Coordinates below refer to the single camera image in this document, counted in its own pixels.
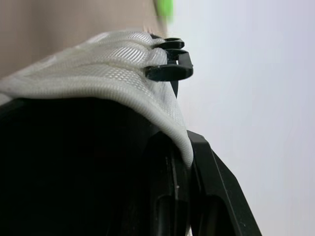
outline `white background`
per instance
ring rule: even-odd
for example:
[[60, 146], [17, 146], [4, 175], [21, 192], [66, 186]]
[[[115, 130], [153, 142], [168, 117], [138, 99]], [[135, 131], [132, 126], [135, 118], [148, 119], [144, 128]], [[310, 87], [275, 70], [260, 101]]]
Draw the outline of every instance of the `white background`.
[[315, 235], [315, 1], [175, 0], [188, 129], [237, 177], [264, 236]]

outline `textured fabric strap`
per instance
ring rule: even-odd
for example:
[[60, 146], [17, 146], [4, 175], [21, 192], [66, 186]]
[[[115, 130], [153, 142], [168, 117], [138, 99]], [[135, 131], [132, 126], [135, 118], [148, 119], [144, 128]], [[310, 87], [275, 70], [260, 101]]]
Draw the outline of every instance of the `textured fabric strap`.
[[0, 80], [0, 105], [13, 98], [97, 97], [134, 109], [178, 146], [190, 167], [193, 153], [169, 82], [146, 79], [143, 68], [167, 64], [164, 42], [146, 32], [107, 32]]

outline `black plastic piece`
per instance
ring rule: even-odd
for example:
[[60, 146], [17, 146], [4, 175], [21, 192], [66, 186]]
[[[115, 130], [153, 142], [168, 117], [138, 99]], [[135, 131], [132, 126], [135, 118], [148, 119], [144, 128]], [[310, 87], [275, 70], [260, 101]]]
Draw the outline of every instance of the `black plastic piece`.
[[182, 49], [185, 43], [180, 38], [167, 38], [165, 43], [156, 45], [157, 48], [162, 49]]
[[145, 153], [150, 187], [150, 236], [185, 236], [189, 227], [189, 181], [181, 155], [164, 134]]
[[149, 66], [145, 75], [153, 81], [179, 81], [193, 74], [189, 53], [180, 49], [166, 49], [167, 65]]
[[261, 236], [242, 189], [209, 143], [188, 131], [194, 151], [191, 169], [193, 236]]

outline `black plastic buckle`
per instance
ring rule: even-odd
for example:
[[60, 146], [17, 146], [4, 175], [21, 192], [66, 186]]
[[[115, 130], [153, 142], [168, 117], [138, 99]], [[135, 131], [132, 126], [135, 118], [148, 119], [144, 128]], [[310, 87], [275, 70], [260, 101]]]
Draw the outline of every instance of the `black plastic buckle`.
[[148, 66], [145, 75], [153, 81], [179, 81], [193, 74], [189, 53], [181, 49], [166, 49], [167, 65]]

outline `black plastic clip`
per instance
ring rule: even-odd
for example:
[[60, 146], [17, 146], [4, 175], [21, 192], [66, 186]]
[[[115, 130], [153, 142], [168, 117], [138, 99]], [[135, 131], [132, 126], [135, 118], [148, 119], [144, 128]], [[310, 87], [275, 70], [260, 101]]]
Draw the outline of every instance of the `black plastic clip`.
[[181, 49], [165, 49], [167, 65], [148, 66], [145, 75], [153, 81], [179, 81], [193, 74], [189, 53]]
[[185, 47], [185, 42], [180, 38], [167, 38], [165, 43], [161, 43], [155, 46], [162, 49], [182, 49]]

